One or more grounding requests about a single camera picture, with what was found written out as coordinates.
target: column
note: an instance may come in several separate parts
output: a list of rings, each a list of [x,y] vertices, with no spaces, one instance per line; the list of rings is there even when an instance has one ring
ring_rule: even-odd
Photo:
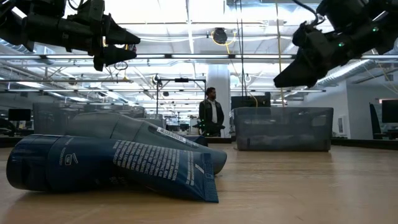
[[[229,134],[229,112],[231,111],[231,86],[228,64],[208,65],[206,87],[216,88],[216,101],[221,104],[224,112],[224,130],[221,130],[222,138],[230,138]]]

